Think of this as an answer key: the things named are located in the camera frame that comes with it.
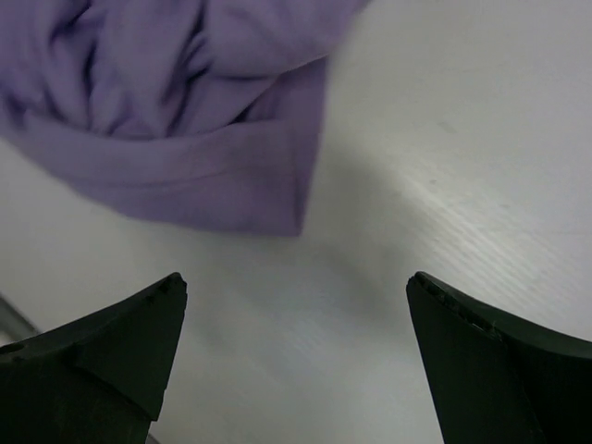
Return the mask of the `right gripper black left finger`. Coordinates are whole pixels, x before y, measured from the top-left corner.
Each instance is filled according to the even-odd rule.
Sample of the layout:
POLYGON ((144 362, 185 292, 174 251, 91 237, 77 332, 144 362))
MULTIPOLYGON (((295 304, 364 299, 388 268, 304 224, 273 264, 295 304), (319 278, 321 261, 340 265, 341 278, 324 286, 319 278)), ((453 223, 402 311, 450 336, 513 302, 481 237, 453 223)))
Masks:
POLYGON ((173 273, 46 332, 2 300, 2 442, 153 443, 187 300, 173 273))

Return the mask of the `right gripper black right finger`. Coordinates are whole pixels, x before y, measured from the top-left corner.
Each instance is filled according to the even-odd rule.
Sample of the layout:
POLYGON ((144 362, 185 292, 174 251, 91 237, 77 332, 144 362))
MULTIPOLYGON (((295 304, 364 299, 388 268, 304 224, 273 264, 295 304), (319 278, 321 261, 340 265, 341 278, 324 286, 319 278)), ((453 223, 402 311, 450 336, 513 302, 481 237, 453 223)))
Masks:
POLYGON ((590 342, 425 272, 406 295, 444 442, 590 442, 590 342))

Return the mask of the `lavender t shirt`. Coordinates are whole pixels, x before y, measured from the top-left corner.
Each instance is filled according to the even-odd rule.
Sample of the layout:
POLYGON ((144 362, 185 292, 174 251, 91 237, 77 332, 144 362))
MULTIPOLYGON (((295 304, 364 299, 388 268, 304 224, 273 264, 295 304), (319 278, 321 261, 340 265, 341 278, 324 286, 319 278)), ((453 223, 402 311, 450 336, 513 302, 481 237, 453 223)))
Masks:
POLYGON ((302 231, 362 1, 5 1, 1 136, 125 216, 302 231))

